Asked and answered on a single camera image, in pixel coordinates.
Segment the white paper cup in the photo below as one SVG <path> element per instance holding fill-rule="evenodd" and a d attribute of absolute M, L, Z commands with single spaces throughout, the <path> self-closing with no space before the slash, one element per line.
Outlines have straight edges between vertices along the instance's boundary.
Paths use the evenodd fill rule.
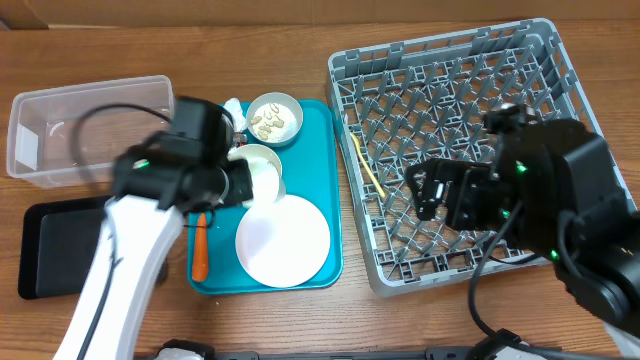
<path fill-rule="evenodd" d="M 285 196 L 286 187 L 276 162 L 263 157 L 247 158 L 247 162 L 253 197 L 243 202 L 245 208 L 271 204 Z"/>

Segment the yellow plastic spoon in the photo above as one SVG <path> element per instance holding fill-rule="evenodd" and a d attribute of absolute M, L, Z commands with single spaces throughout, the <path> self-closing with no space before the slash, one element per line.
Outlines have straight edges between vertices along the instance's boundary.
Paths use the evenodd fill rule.
<path fill-rule="evenodd" d="M 376 192 L 378 193 L 379 197 L 381 199 L 386 199 L 386 193 L 383 190 L 382 186 L 380 185 L 380 183 L 378 182 L 376 176 L 374 175 L 374 173 L 372 172 L 368 162 L 365 160 L 362 152 L 361 152 L 361 145 L 360 142 L 358 140 L 358 138 L 356 137 L 355 134 L 349 132 L 350 138 L 354 144 L 355 150 L 356 150 L 356 154 L 357 157 L 359 159 L 360 164 L 363 166 L 365 172 L 367 173 L 369 179 L 371 180 L 372 184 L 374 185 Z"/>

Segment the orange carrot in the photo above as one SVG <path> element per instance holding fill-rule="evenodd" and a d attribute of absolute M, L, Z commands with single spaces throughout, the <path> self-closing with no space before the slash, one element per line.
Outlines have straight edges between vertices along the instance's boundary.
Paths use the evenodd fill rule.
<path fill-rule="evenodd" d="M 203 282 L 209 273 L 207 216 L 201 213 L 195 228 L 194 251 L 192 257 L 192 280 Z"/>

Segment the white bowl with peanuts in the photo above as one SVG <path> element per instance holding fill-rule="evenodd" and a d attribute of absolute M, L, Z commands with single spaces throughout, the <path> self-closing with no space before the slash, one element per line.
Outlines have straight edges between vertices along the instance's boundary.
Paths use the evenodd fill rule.
<path fill-rule="evenodd" d="M 231 150 L 228 154 L 229 160 L 244 158 L 247 161 L 252 159 L 265 159 L 270 162 L 282 175 L 282 163 L 279 156 L 271 148 L 260 144 L 246 144 Z"/>

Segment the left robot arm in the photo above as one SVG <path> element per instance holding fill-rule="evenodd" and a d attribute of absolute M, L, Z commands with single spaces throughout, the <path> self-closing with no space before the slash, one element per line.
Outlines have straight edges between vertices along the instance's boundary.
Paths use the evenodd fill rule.
<path fill-rule="evenodd" d="M 234 117 L 180 97 L 169 128 L 113 163 L 93 261 L 58 359 L 130 359 L 166 256 L 189 213 L 252 199 L 245 160 L 231 160 Z"/>

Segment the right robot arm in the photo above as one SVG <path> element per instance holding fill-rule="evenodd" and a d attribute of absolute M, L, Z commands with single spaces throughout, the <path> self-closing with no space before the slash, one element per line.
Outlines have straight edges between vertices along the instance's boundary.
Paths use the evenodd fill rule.
<path fill-rule="evenodd" d="M 405 171 L 416 213 L 447 209 L 454 230 L 496 231 L 553 262 L 577 303 L 639 334 L 639 214 L 619 184 L 605 139 L 573 119 L 488 120 L 492 163 L 429 159 Z"/>

